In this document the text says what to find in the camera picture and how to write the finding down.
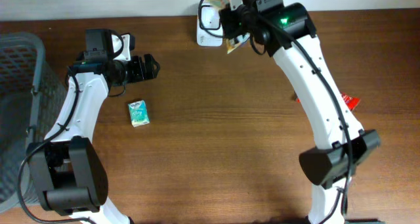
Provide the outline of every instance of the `wood grain surface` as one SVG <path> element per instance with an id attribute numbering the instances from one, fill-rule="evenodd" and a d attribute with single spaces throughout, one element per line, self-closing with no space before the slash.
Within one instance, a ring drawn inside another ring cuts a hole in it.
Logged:
<path id="1" fill-rule="evenodd" d="M 362 99 L 354 112 L 382 145 L 357 170 L 349 218 L 420 223 L 420 10 L 313 12 L 339 89 Z M 93 144 L 109 196 L 135 223 L 251 223 L 304 217 L 310 183 L 298 155 L 314 146 L 293 88 L 274 61 L 247 45 L 196 43 L 195 17 L 2 22 L 0 32 L 32 32 L 64 81 L 85 49 L 85 29 L 136 37 L 159 77 L 106 99 Z M 146 101 L 150 125 L 133 128 L 127 103 Z M 36 215 L 57 218 L 40 207 Z M 0 223 L 33 223 L 15 208 Z"/>

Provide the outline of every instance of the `white wall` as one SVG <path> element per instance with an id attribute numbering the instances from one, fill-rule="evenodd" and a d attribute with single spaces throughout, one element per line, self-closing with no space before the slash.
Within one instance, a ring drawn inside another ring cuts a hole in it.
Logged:
<path id="1" fill-rule="evenodd" d="M 199 0 L 0 0 L 0 20 L 196 14 Z M 420 0 L 284 0 L 310 11 L 420 7 Z"/>

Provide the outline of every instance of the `teal box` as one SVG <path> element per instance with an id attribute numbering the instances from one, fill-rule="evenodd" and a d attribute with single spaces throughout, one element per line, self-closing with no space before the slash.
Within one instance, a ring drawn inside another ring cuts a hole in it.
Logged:
<path id="1" fill-rule="evenodd" d="M 150 123 L 147 115 L 146 103 L 144 101 L 133 102 L 129 104 L 131 124 L 134 127 Z"/>

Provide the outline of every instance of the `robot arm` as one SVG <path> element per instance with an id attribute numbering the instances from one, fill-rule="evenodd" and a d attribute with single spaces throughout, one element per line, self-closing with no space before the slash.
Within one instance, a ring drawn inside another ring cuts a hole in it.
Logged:
<path id="1" fill-rule="evenodd" d="M 151 55 L 145 63 L 131 57 L 135 39 L 111 30 L 87 30 L 87 50 L 70 67 L 69 87 L 49 141 L 28 161 L 44 210 L 104 224 L 130 224 L 108 198 L 108 178 L 93 146 L 93 131 L 110 87 L 154 79 L 160 66 Z M 63 130 L 65 121 L 70 119 Z M 28 154 L 39 143 L 30 144 Z"/>
<path id="2" fill-rule="evenodd" d="M 316 147 L 299 156 L 312 183 L 312 209 L 306 222 L 344 223 L 345 213 L 338 208 L 346 197 L 342 192 L 346 193 L 354 168 L 379 146 L 380 139 L 376 131 L 364 131 L 341 97 L 306 9 L 298 3 L 285 7 L 283 0 L 230 0 L 219 14 L 226 38 L 236 37 L 239 30 L 264 45 L 308 116 Z"/>

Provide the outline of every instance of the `red package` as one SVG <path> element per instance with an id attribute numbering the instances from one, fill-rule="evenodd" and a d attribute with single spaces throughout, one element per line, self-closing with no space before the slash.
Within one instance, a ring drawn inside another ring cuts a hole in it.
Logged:
<path id="1" fill-rule="evenodd" d="M 350 97 L 345 93 L 341 93 L 341 96 L 343 97 L 343 100 L 347 104 L 348 109 L 350 109 L 350 111 L 353 111 L 359 105 L 359 102 L 360 102 L 359 98 Z M 296 101 L 299 103 L 301 102 L 299 98 L 296 98 Z"/>

